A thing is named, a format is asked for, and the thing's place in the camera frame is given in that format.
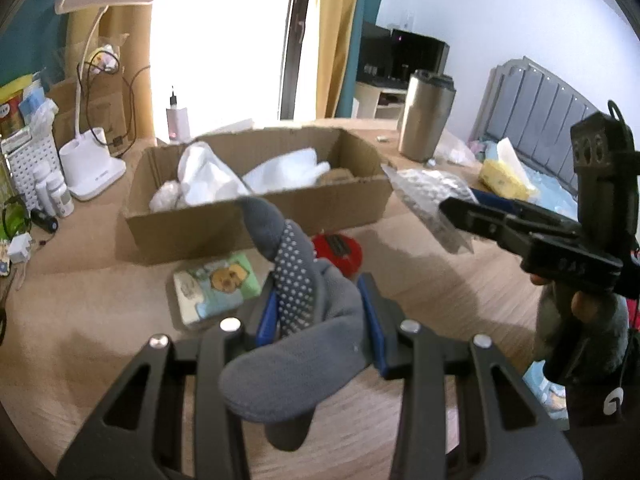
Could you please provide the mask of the person right hand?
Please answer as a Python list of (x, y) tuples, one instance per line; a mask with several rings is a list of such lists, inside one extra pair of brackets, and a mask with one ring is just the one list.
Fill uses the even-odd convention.
[(593, 326), (605, 326), (616, 315), (618, 300), (612, 294), (591, 296), (536, 274), (529, 275), (530, 281), (542, 287), (538, 301), (538, 318), (552, 324), (562, 320), (564, 314), (571, 314), (579, 322)]

